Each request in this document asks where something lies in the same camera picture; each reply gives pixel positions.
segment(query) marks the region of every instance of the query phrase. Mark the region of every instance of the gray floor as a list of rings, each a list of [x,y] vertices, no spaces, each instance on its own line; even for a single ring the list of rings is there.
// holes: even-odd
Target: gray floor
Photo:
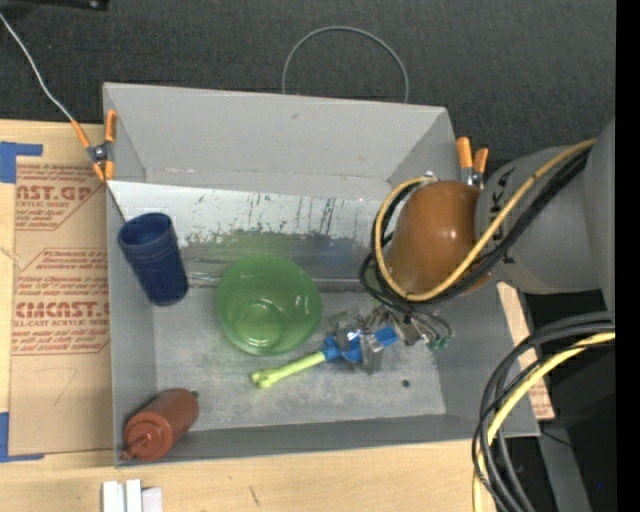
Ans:
[[[279,93],[289,51],[349,25],[403,60],[409,101],[449,109],[490,165],[596,136],[615,113],[614,0],[112,0],[105,12],[0,0],[53,92],[101,119],[104,81]],[[401,101],[391,56],[325,33],[294,56],[290,93]],[[63,119],[0,30],[0,117]]]

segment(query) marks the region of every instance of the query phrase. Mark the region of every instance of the white cable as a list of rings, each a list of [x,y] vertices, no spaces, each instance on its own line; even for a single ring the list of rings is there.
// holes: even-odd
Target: white cable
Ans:
[[[65,116],[67,116],[69,121],[72,121],[72,122],[75,121],[73,119],[73,116],[69,113],[69,111],[66,108],[64,108],[64,105],[62,103],[60,103],[60,101],[58,101],[58,99],[56,99],[56,97],[53,94],[51,94],[51,91],[49,90],[47,85],[44,83],[44,80],[42,79],[42,75],[40,74],[40,71],[38,70],[38,66],[36,66],[36,63],[33,61],[33,58],[31,57],[31,54],[29,53],[29,50],[27,50],[27,47],[22,42],[22,39],[20,39],[20,36],[16,33],[15,30],[13,30],[13,27],[11,27],[11,25],[9,24],[7,19],[3,16],[2,12],[0,12],[0,20],[2,20],[2,23],[4,23],[4,26],[7,27],[7,30],[9,31],[9,34],[11,34],[13,36],[13,38],[16,40],[16,43],[18,43],[18,46],[20,47],[20,49],[23,51],[23,53],[27,57],[27,60],[29,61],[29,64],[31,64],[31,67],[33,68],[33,71],[35,72],[36,77],[38,78],[38,82],[40,82],[40,87],[42,87],[42,90],[44,91],[44,93],[53,102],[53,104],[56,107],[58,107],[60,109],[60,111]]]

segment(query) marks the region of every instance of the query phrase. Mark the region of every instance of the orange clip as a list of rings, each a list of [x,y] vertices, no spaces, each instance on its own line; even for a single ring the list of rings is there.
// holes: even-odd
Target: orange clip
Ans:
[[[113,144],[116,141],[116,121],[117,120],[118,120],[118,114],[116,113],[116,111],[113,109],[109,110],[109,112],[107,112],[107,119],[105,120],[105,127],[104,127],[104,140],[105,140],[106,147],[108,147],[109,145]],[[80,125],[76,121],[73,121],[71,124],[73,125],[73,128],[76,130],[76,134],[80,139],[80,143],[83,145],[85,149],[89,148],[90,146],[89,140],[87,139],[87,136],[85,135]],[[102,181],[103,183],[105,180],[113,179],[114,165],[110,159],[110,155],[108,154],[108,152],[107,152],[106,160],[103,160],[102,162],[93,163],[93,171],[96,173],[96,176],[98,176],[100,181]]]
[[[107,112],[107,120],[105,122],[104,140],[109,144],[113,144],[116,141],[116,121],[118,120],[118,114],[115,110],[111,109]],[[104,177],[107,180],[113,179],[114,166],[110,158],[107,158],[104,164]]]
[[[476,172],[484,173],[485,168],[487,167],[487,157],[489,156],[488,148],[480,148],[476,151],[476,154],[473,158],[473,169]]]
[[[456,139],[456,148],[458,149],[460,168],[468,169],[472,167],[473,162],[471,157],[471,142],[469,142],[469,137],[458,137]]]

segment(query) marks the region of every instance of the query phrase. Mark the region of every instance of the gray cardboard box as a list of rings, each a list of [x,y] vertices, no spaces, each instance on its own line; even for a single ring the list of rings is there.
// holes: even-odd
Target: gray cardboard box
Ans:
[[[434,312],[449,347],[394,344],[368,376],[324,363],[256,388],[251,371],[321,348],[327,318],[375,307],[357,282],[374,216],[392,187],[433,172],[459,179],[440,107],[173,87],[106,84],[119,116],[107,200],[113,412],[117,454],[127,419],[170,387],[197,390],[201,414],[162,462],[275,455],[468,438],[490,373],[513,346],[495,283]],[[168,307],[146,299],[117,245],[122,224],[170,215],[190,281]],[[268,252],[302,266],[323,297],[311,339],[261,358],[224,339],[216,283],[242,256]],[[513,435],[536,433],[528,406]]]

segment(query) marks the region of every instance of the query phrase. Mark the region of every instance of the blue cup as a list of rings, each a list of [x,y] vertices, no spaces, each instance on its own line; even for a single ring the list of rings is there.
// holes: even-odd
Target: blue cup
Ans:
[[[171,218],[145,213],[125,223],[118,244],[151,302],[167,306],[189,289]]]

